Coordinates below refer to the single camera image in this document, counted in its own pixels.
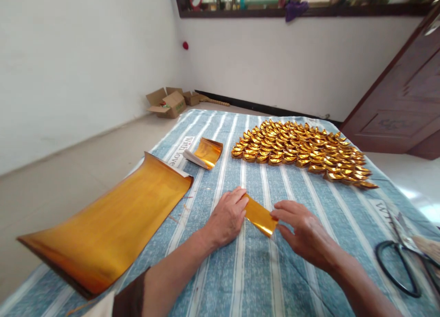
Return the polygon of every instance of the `folded gold paper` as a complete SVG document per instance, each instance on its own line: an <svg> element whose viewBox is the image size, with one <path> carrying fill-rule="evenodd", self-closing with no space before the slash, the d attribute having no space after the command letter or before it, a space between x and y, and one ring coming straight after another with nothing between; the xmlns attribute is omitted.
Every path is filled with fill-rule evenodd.
<svg viewBox="0 0 440 317"><path fill-rule="evenodd" d="M222 143L202 137L196 152L192 153L189 150L185 150L183 156L196 165L211 170L219 160L222 151Z"/></svg>
<svg viewBox="0 0 440 317"><path fill-rule="evenodd" d="M265 236L272 236L278 221L274 220L269 211L261 206L258 202L253 200L247 193L244 195L244 197L249 198L249 202L245 207L246 218L251 221L252 224L255 225Z"/></svg>
<svg viewBox="0 0 440 317"><path fill-rule="evenodd" d="M233 148L233 158L271 166L295 164L308 167L310 173L324 174L331 182L356 185L362 189L377 186L366 180L371 171L364 168L365 156L355 148L341 132L327 133L308 123L297 124L265 120L260 127L243 134Z"/></svg>
<svg viewBox="0 0 440 317"><path fill-rule="evenodd" d="M134 173L78 214L18 240L92 299L136 260L192 182L146 152Z"/></svg>

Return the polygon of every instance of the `gold ingot pile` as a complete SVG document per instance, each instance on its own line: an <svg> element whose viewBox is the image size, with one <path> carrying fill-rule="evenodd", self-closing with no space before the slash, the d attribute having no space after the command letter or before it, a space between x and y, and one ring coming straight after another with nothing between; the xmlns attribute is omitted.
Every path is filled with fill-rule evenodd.
<svg viewBox="0 0 440 317"><path fill-rule="evenodd" d="M362 189L378 186L367 182L371 172L364 168L364 154L356 149L341 132L327 133L306 123L265 120L260 128L243 133L234 148L232 157L271 166L295 164L308 167L314 174L324 174L330 182L342 182Z"/></svg>

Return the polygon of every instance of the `window sill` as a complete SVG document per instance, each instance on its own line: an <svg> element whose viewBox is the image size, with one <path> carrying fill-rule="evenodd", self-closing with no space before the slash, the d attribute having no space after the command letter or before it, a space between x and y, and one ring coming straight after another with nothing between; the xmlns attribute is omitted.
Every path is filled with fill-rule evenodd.
<svg viewBox="0 0 440 317"><path fill-rule="evenodd" d="M426 16L430 3L311 7L301 17ZM284 9L181 11L180 18L285 17Z"/></svg>

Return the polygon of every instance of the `right hand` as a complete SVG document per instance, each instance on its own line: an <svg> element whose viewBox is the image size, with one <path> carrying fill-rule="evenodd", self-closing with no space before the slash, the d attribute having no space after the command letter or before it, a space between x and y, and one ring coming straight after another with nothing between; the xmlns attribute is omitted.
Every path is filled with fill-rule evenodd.
<svg viewBox="0 0 440 317"><path fill-rule="evenodd" d="M270 215L290 224L293 234L286 226L277 228L292 250L314 266L331 273L342 258L349 257L325 231L318 218L304 205L295 201L282 200L275 204Z"/></svg>

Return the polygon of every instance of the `window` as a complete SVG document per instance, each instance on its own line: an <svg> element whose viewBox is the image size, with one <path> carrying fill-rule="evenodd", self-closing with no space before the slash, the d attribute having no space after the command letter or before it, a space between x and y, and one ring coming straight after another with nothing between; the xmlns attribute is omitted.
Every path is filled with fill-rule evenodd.
<svg viewBox="0 0 440 317"><path fill-rule="evenodd" d="M240 9L240 0L202 0L195 9L190 0L177 0L179 13L185 17L284 17L285 9L278 0L244 0L245 9ZM434 0L292 0L307 1L309 9L303 16L425 16Z"/></svg>

